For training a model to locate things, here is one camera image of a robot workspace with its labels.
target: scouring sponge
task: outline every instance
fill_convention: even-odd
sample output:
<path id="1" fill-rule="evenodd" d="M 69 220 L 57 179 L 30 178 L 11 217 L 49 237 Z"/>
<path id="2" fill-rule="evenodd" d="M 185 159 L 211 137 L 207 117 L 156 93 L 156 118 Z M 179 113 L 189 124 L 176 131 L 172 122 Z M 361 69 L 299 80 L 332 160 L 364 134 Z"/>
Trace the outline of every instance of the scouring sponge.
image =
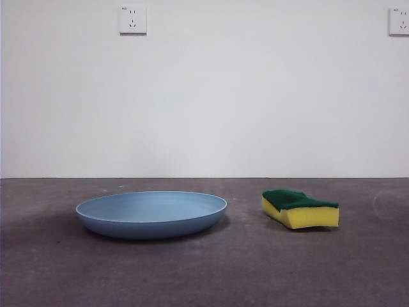
<path id="1" fill-rule="evenodd" d="M 263 210 L 291 229 L 338 226 L 339 204 L 315 200 L 303 192 L 269 190 L 261 198 Z"/>

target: white wall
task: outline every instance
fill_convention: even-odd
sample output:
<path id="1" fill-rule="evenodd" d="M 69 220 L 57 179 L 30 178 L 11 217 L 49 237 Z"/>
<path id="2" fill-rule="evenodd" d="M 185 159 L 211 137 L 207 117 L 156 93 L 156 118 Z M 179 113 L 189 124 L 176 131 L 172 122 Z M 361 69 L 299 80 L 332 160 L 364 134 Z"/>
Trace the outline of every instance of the white wall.
<path id="1" fill-rule="evenodd" d="M 405 0 L 2 0 L 3 177 L 407 177 Z"/>

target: wall socket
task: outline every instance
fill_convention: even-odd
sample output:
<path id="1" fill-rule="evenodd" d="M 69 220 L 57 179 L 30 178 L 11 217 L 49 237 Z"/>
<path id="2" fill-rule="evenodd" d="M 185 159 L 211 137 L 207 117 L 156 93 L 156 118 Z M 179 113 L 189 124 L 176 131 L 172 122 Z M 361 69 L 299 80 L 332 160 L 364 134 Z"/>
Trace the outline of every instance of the wall socket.
<path id="1" fill-rule="evenodd" d="M 409 36 L 409 8 L 389 9 L 389 35 Z"/>
<path id="2" fill-rule="evenodd" d="M 146 7 L 143 5 L 123 5 L 118 10 L 121 34 L 147 34 Z"/>

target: white outlet cover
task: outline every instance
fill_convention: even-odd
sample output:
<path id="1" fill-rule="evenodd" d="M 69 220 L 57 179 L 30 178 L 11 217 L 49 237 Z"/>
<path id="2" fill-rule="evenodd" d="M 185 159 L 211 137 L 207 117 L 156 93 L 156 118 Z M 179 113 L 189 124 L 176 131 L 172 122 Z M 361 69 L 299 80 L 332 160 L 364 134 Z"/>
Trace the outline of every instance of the white outlet cover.
<path id="1" fill-rule="evenodd" d="M 409 36 L 409 8 L 389 9 L 389 35 Z"/>
<path id="2" fill-rule="evenodd" d="M 146 34 L 146 6 L 134 4 L 120 6 L 118 24 L 121 34 Z"/>

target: sponge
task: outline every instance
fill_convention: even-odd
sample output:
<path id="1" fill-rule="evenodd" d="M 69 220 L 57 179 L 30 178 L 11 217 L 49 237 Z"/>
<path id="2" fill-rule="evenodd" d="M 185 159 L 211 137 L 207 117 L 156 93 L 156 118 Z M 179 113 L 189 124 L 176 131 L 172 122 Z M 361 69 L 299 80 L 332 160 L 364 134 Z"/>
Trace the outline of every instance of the sponge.
<path id="1" fill-rule="evenodd" d="M 338 226 L 338 203 L 315 200 L 303 192 L 265 191 L 261 198 L 261 204 L 267 215 L 291 229 Z"/>

